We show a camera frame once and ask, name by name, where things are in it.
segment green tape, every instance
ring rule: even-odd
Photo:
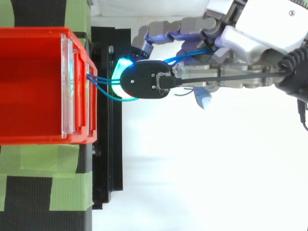
[[[86,211],[92,201],[92,172],[52,180],[50,211]]]
[[[0,174],[20,177],[72,178],[79,145],[2,146]]]
[[[88,34],[91,41],[91,14],[86,0],[66,0],[65,26]]]
[[[20,168],[28,170],[56,171],[58,166],[58,147],[27,145],[21,149]]]
[[[0,175],[0,211],[4,211],[7,176]]]
[[[0,0],[0,27],[14,27],[15,18],[11,0]]]

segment black oval device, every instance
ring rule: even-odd
[[[123,71],[121,87],[135,98],[162,99],[169,94],[169,91],[158,89],[156,75],[169,72],[171,66],[164,61],[138,61]]]

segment black aluminum profile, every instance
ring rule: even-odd
[[[130,55],[130,29],[92,27],[91,59],[98,76],[111,78],[119,57]],[[110,86],[100,85],[117,97]],[[110,202],[111,192],[123,190],[122,170],[122,103],[98,92],[98,140],[93,155],[93,209]]]

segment coiled black cable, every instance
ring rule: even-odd
[[[285,55],[282,60],[278,62],[278,67],[286,73],[292,74],[298,65],[304,61],[308,61],[308,46],[295,49]]]

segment screw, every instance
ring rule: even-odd
[[[109,54],[113,54],[114,53],[114,47],[113,46],[109,46],[108,47],[108,52],[109,52]]]
[[[289,15],[292,17],[295,15],[295,11],[289,11]]]

